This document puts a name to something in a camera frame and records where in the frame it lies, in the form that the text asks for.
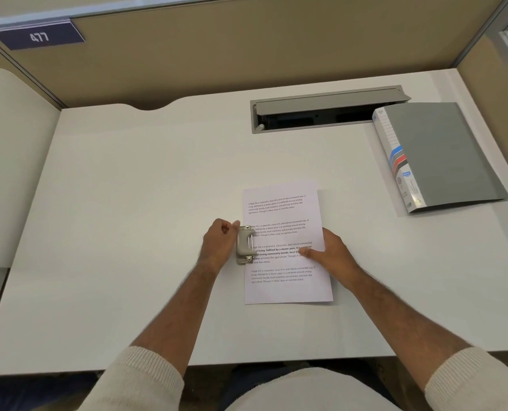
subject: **ribbed cuff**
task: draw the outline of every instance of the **ribbed cuff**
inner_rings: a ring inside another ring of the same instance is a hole
[[[443,409],[458,389],[492,361],[479,347],[469,347],[452,355],[431,376],[425,397],[433,409]]]
[[[163,385],[176,401],[184,388],[180,373],[161,355],[138,346],[127,347],[115,360],[115,365],[124,365],[147,373]]]

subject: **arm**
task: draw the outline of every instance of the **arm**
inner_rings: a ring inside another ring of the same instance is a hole
[[[102,375],[81,411],[177,410],[198,330],[239,221],[216,219],[195,267],[149,325]]]
[[[484,405],[490,410],[494,408],[485,407],[491,401],[508,400],[506,366],[479,348],[469,349],[469,343],[367,274],[338,235],[324,229],[324,239],[324,252],[300,248],[299,253],[319,262],[354,294],[434,409],[478,410]]]

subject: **gray binder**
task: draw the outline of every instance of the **gray binder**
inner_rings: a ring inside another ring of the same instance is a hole
[[[508,199],[455,102],[389,105],[372,119],[409,213]]]

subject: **hand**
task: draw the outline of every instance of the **hand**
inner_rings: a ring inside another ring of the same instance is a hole
[[[300,248],[298,252],[306,258],[318,262],[328,273],[335,277],[344,287],[350,288],[353,280],[364,273],[353,258],[342,239],[322,228],[326,250],[315,251],[313,248]]]
[[[197,265],[208,267],[217,275],[231,256],[240,226],[240,221],[216,219],[204,234]]]

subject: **person's left hand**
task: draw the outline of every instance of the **person's left hand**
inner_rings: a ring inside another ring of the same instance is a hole
[[[208,267],[213,273],[218,274],[231,256],[240,226],[241,221],[231,223],[216,219],[204,234],[197,265]]]

